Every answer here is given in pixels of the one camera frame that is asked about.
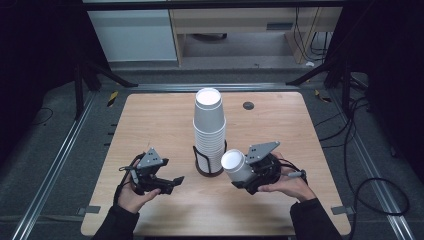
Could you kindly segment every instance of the human hand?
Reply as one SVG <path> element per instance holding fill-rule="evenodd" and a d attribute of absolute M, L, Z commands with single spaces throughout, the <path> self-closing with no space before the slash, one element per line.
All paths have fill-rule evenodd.
<path fill-rule="evenodd" d="M 282 163 L 285 163 L 283 155 L 281 153 L 272 153 L 276 158 L 280 159 Z M 293 172 L 293 169 L 288 167 L 281 167 L 281 173 L 284 175 Z M 280 179 L 269 185 L 263 185 L 258 188 L 259 192 L 282 192 L 287 196 L 297 198 L 300 202 L 316 198 L 315 193 L 309 186 L 303 181 L 302 178 L 290 178 L 288 176 L 281 175 Z"/>
<path fill-rule="evenodd" d="M 125 183 L 118 198 L 118 205 L 131 213 L 140 211 L 145 203 L 154 199 L 160 193 L 160 189 L 155 189 L 145 195 L 138 195 L 134 192 L 135 186 L 132 184 L 131 174 L 128 174 Z"/>

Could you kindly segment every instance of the wire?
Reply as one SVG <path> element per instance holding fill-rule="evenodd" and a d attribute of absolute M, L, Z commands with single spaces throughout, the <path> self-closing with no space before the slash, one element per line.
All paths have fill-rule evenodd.
<path fill-rule="evenodd" d="M 361 97 L 361 98 L 359 98 L 358 100 L 356 100 L 355 102 L 360 102 L 360 101 L 362 101 L 362 100 L 364 100 L 365 99 L 365 97 Z M 368 105 L 368 103 L 366 103 L 366 104 L 363 104 L 363 105 L 360 105 L 360 106 L 356 106 L 355 105 L 355 107 L 353 108 L 353 110 L 350 110 L 351 111 L 351 114 L 349 114 L 350 116 L 352 116 L 352 118 L 353 118 L 353 114 L 354 114 L 354 112 L 356 111 L 356 110 L 358 110 L 359 108 L 361 108 L 361 107 L 364 107 L 364 106 L 367 106 Z M 322 124 L 322 123 L 324 123 L 324 122 L 327 122 L 327 121 L 329 121 L 329 120 L 331 120 L 331 119 L 333 119 L 333 118 L 335 118 L 336 116 L 338 116 L 338 115 L 340 115 L 340 114 L 342 114 L 341 112 L 340 113 L 338 113 L 338 114 L 336 114 L 336 115 L 334 115 L 334 116 L 332 116 L 332 117 L 330 117 L 330 118 L 328 118 L 328 119 L 326 119 L 326 120 L 323 120 L 323 121 L 321 121 L 321 122 L 319 122 L 318 124 L 316 124 L 315 125 L 315 127 L 316 126 L 318 126 L 318 125 L 320 125 L 320 124 Z M 331 136 L 328 136 L 328 137 L 325 137 L 325 138 L 320 138 L 319 139 L 319 141 L 320 142 L 323 142 L 323 141 L 326 141 L 326 140 L 329 140 L 329 139 L 331 139 L 331 138 L 334 138 L 334 137 L 336 137 L 336 136 L 338 136 L 338 135 L 340 135 L 346 128 L 347 128 L 347 126 L 350 124 L 350 122 L 351 122 L 351 119 L 352 118 L 349 118 L 348 119 L 348 121 L 346 122 L 346 124 L 343 126 L 343 128 L 342 129 L 340 129 L 338 132 L 336 132 L 336 133 L 334 133 L 333 135 L 331 135 Z"/>
<path fill-rule="evenodd" d="M 354 209 L 357 211 L 357 206 L 358 206 L 358 202 L 361 202 L 365 207 L 367 207 L 368 209 L 380 213 L 380 214 L 385 214 L 385 215 L 389 215 L 389 216 L 402 216 L 405 213 L 407 213 L 409 211 L 410 208 L 410 203 L 409 203 L 409 199 L 408 196 L 406 195 L 405 192 L 402 191 L 402 189 L 400 187 L 398 187 L 395 183 L 391 182 L 390 180 L 384 179 L 384 178 L 367 178 L 364 181 L 362 181 L 359 186 L 357 187 L 357 189 L 355 190 L 352 186 L 352 182 L 350 181 L 350 177 L 349 177 L 349 172 L 348 172 L 348 168 L 347 168 L 347 143 L 348 143 L 348 139 L 349 139 L 349 135 L 350 135 L 350 131 L 352 130 L 352 127 L 355 125 L 355 121 L 354 121 L 354 113 L 355 111 L 358 109 L 357 104 L 359 103 L 359 101 L 363 100 L 364 98 L 360 98 L 358 100 L 356 100 L 351 106 L 350 106 L 350 111 L 351 111 L 351 115 L 352 116 L 350 118 L 350 123 L 349 123 L 349 128 L 348 131 L 345 135 L 345 139 L 344 139 L 344 144 L 343 144 L 343 164 L 344 164 L 344 172 L 345 172 L 345 176 L 346 176 L 346 180 L 348 182 L 349 188 L 352 191 L 352 193 L 354 194 L 354 202 L 353 202 L 353 207 Z M 390 185 L 392 185 L 393 187 L 395 187 L 401 194 L 402 196 L 406 199 L 406 206 L 405 208 L 400 211 L 400 212 L 387 212 L 387 211 L 382 211 L 378 208 L 375 208 L 373 206 L 371 206 L 370 204 L 368 204 L 366 201 L 364 201 L 363 199 L 361 199 L 359 197 L 359 193 L 361 191 L 361 189 L 369 182 L 371 181 L 383 181 L 386 183 L 389 183 Z M 352 220 L 352 230 L 350 232 L 349 235 L 349 239 L 351 240 L 355 234 L 355 230 L 356 230 L 356 223 L 357 223 L 357 213 L 354 214 L 353 216 L 353 220 Z"/>
<path fill-rule="evenodd" d="M 313 61 L 313 62 L 322 60 L 322 58 L 315 59 L 315 58 L 311 58 L 311 57 L 308 56 L 307 51 L 305 49 L 305 44 L 303 43 L 302 34 L 300 33 L 300 28 L 299 28 L 298 20 L 299 20 L 299 7 L 296 7 L 296 15 L 295 15 L 294 28 L 293 28 L 293 38 L 294 38 L 294 42 L 296 43 L 297 48 L 300 50 L 300 53 L 302 54 L 302 57 L 305 58 L 308 61 Z M 300 47 L 299 43 L 297 42 L 297 39 L 296 39 L 296 29 L 297 29 L 297 33 L 299 34 L 299 38 L 300 38 L 300 42 L 302 44 L 303 50 Z"/>
<path fill-rule="evenodd" d="M 52 118 L 52 116 L 53 116 L 53 110 L 51 108 L 47 108 L 47 107 L 40 108 L 40 110 L 43 110 L 43 109 L 44 110 L 49 110 L 50 111 L 50 116 L 48 116 L 47 119 L 45 119 L 45 120 L 43 120 L 41 122 L 31 124 L 32 126 L 36 126 L 36 125 L 40 125 L 40 124 L 46 123 L 48 120 L 50 120 L 50 118 Z"/>

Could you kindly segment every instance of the metal frame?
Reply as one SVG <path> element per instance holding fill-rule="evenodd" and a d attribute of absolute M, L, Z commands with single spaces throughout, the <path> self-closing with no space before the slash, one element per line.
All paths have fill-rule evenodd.
<path fill-rule="evenodd" d="M 18 226 L 13 233 L 12 239 L 27 239 L 29 237 L 31 230 L 34 227 L 35 222 L 37 221 L 37 218 L 39 217 L 58 176 L 60 175 L 66 159 L 72 150 L 76 138 L 78 137 L 78 134 L 85 120 L 87 119 L 87 115 L 90 112 L 95 96 L 95 92 L 90 92 L 88 94 L 87 100 L 85 102 L 85 110 L 82 112 L 80 118 L 74 121 L 74 124 L 69 130 L 65 141 L 63 142 L 55 160 L 52 163 L 52 166 L 50 167 L 46 177 L 43 180 L 43 183 L 38 189 L 37 194 L 35 195 L 28 209 L 25 211 L 24 216 L 19 221 Z"/>
<path fill-rule="evenodd" d="M 338 97 L 334 93 L 334 90 L 330 90 L 329 93 L 331 98 L 336 100 L 334 103 L 337 109 L 339 110 L 339 112 L 343 112 L 340 102 L 337 101 Z M 346 116 L 343 114 L 341 116 L 343 118 L 343 121 L 347 123 Z M 381 178 L 382 177 L 381 173 L 378 171 L 377 167 L 375 166 L 374 161 L 369 155 L 358 133 L 353 134 L 353 146 L 354 146 L 355 152 L 358 154 L 359 161 L 361 162 L 367 176 L 369 178 Z M 400 212 L 400 208 L 398 204 L 396 203 L 396 200 L 394 199 L 390 189 L 388 188 L 385 182 L 380 182 L 380 181 L 372 182 L 371 185 L 384 211 Z M 409 225 L 406 222 L 406 219 L 404 216 L 387 216 L 387 219 L 389 220 L 389 223 L 392 226 L 393 231 L 395 232 L 398 239 L 404 239 L 404 240 L 415 239 L 414 234 L 409 228 Z"/>

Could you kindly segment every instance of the wooden table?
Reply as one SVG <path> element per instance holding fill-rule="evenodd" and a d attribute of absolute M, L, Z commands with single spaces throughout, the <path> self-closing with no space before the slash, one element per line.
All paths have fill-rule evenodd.
<path fill-rule="evenodd" d="M 301 94 L 295 92 L 222 93 L 229 149 L 247 153 L 249 145 L 280 141 L 275 151 L 308 174 L 311 188 L 339 232 L 350 232 L 347 216 L 333 215 L 341 206 L 336 186 Z M 154 147 L 169 158 L 157 176 L 185 176 L 172 195 L 159 195 L 140 211 L 135 229 L 142 236 L 272 236 L 294 235 L 289 210 L 295 199 L 282 193 L 250 195 L 237 189 L 225 173 L 208 178 L 195 167 L 193 154 L 195 93 L 133 94 L 125 104 L 112 144 L 100 173 L 81 231 L 94 235 L 110 206 L 116 185 L 128 165 Z M 243 103 L 254 103 L 245 110 Z"/>

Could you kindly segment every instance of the gray bracket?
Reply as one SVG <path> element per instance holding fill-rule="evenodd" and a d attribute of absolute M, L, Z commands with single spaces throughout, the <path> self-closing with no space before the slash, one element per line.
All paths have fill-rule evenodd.
<path fill-rule="evenodd" d="M 162 165 L 163 160 L 159 157 L 159 154 L 155 151 L 154 148 L 150 148 L 149 151 L 144 155 L 144 157 L 137 164 L 137 169 L 152 167 L 156 165 Z"/>
<path fill-rule="evenodd" d="M 355 209 L 352 207 L 345 207 L 345 206 L 339 206 L 339 207 L 332 207 L 331 211 L 333 212 L 333 215 L 339 215 L 346 213 L 346 215 L 355 214 Z"/>
<path fill-rule="evenodd" d="M 100 206 L 87 206 L 85 208 L 78 208 L 77 215 L 84 216 L 86 213 L 99 213 Z"/>
<path fill-rule="evenodd" d="M 252 164 L 255 162 L 259 162 L 279 145 L 279 141 L 251 145 L 246 157 L 246 163 Z"/>

